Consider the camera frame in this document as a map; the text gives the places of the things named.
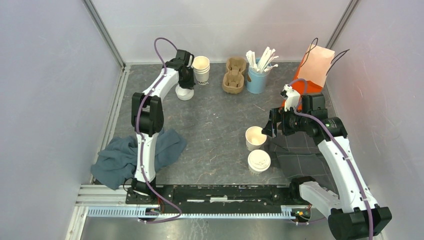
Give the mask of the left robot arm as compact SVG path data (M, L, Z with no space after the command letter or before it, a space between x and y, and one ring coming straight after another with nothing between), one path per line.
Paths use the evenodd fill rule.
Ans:
M151 204L157 198L155 149L165 121L162 100L173 86L185 84L190 91L193 90L192 61L173 58L165 63L159 76L146 90L132 96L131 124L136 131L137 165L130 191L145 204Z

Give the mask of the lidded white coffee cup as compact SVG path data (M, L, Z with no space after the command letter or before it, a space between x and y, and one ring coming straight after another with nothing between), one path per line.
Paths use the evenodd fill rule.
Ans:
M247 157L248 168L253 174L261 174L271 166L269 154L262 149L255 149Z

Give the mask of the stack of white lids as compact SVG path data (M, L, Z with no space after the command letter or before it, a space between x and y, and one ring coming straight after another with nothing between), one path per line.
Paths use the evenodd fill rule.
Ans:
M177 84L175 87L175 93L177 97L182 101L190 100L194 96L194 92L195 91L193 89L182 88L179 84Z

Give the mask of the orange paper bag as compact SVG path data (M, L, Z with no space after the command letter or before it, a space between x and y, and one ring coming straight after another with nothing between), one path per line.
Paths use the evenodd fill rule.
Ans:
M300 95L321 93L328 73L336 62L349 50L336 54L335 51L318 45L319 39L312 40L301 60L293 81L288 85Z

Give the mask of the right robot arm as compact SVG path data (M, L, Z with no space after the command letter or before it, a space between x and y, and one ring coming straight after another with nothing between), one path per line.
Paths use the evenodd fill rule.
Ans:
M312 176L295 178L289 185L289 199L295 204L312 204L327 219L336 240L369 240L392 220L390 209L378 204L357 168L347 131L338 117L325 108L297 111L273 108L262 133L276 137L304 132L313 139L334 179L337 194L325 190Z

